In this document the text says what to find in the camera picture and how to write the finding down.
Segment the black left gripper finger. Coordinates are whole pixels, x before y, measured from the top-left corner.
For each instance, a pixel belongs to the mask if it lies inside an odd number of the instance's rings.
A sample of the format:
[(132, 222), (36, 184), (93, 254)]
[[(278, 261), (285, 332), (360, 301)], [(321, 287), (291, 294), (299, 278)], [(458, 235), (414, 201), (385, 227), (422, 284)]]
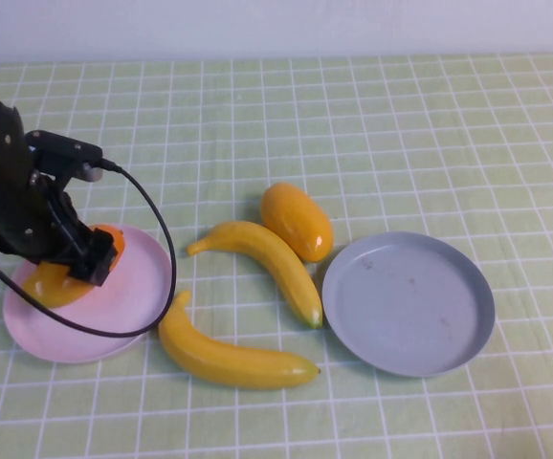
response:
[(110, 274), (112, 258), (83, 259), (73, 263), (68, 276), (93, 286), (102, 286)]
[(95, 262), (112, 262), (117, 255), (113, 228), (92, 228), (90, 253)]

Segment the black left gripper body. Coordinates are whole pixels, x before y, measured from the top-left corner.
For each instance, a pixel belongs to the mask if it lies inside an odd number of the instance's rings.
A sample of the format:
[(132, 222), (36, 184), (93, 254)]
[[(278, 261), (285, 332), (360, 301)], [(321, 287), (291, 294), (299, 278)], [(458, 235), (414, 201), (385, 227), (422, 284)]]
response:
[(89, 161), (88, 144), (26, 133), (0, 101), (0, 252), (69, 266), (90, 258), (90, 230), (64, 190)]

